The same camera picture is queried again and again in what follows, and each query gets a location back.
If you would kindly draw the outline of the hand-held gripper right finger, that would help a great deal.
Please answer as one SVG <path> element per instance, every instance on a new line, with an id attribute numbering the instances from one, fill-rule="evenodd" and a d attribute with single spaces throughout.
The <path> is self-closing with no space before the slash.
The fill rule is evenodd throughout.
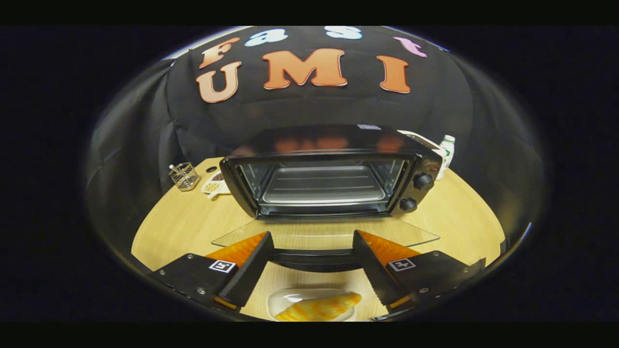
<path id="1" fill-rule="evenodd" d="M 353 254 L 389 314 L 425 310 L 455 295 L 484 274 L 445 252 L 420 253 L 369 232 L 354 231 Z"/>

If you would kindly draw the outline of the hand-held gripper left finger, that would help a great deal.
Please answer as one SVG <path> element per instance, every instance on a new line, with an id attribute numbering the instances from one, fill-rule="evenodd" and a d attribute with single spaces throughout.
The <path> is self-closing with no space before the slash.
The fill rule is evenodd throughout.
<path id="1" fill-rule="evenodd" d="M 207 256 L 186 253 L 149 277 L 201 309 L 236 315 L 247 304 L 273 251 L 272 234 L 266 231 Z"/>

